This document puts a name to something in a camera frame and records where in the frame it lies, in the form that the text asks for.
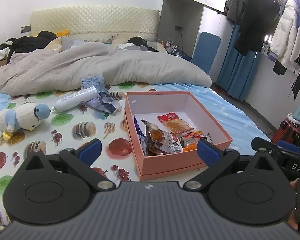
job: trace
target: lotion bottle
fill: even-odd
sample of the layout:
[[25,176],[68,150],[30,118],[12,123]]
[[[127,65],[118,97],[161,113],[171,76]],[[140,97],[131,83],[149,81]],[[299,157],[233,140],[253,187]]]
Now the lotion bottle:
[[65,98],[59,99],[52,107],[53,111],[63,112],[75,106],[81,105],[98,96],[95,87],[90,87],[85,90],[75,92]]

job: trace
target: human hand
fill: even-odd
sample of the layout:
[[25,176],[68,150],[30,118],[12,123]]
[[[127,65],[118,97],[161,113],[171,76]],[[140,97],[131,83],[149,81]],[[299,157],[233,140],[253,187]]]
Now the human hand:
[[[297,181],[298,179],[296,179],[295,181],[290,182],[290,185],[296,190],[297,189]],[[295,211],[291,214],[291,216],[289,217],[288,220],[288,225],[291,226],[293,229],[298,230],[298,223],[296,221],[296,216],[295,216]]]

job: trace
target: pink box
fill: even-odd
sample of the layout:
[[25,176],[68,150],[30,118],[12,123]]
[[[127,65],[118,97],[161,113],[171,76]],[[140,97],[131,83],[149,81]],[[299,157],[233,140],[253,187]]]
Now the pink box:
[[127,92],[125,115],[129,137],[140,181],[167,177],[206,165],[198,157],[197,151],[145,157],[134,125],[135,115],[140,128],[145,126],[141,119],[155,123],[167,130],[156,118],[159,115],[176,113],[196,130],[209,133],[213,144],[225,150],[232,138],[190,92]]

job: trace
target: quilted headboard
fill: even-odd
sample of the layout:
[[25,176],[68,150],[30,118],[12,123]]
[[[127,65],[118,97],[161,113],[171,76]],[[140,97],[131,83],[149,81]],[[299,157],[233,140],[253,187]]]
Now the quilted headboard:
[[78,40],[107,42],[119,33],[155,40],[159,11],[123,6],[76,6],[36,11],[31,16],[31,35],[69,29]]

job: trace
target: gray duvet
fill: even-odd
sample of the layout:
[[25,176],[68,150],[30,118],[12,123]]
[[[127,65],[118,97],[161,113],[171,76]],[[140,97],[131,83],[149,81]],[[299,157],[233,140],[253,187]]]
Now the gray duvet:
[[105,85],[125,82],[178,83],[211,86],[211,78],[196,65],[160,52],[115,50],[89,42],[61,53],[37,49],[16,53],[0,67],[0,92],[10,96],[53,90],[74,90],[82,78],[103,74]]

